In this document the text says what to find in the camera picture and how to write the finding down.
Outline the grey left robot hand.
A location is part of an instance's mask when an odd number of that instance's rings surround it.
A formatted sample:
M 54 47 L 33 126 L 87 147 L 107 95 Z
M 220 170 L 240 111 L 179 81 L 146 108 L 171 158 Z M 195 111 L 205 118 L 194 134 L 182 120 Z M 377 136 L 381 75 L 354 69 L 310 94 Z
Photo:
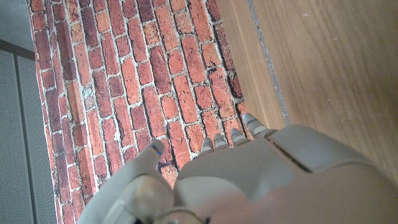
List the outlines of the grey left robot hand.
M 170 185 L 152 141 L 100 188 L 80 223 L 396 223 L 397 186 L 364 156 L 301 125 L 205 138 Z

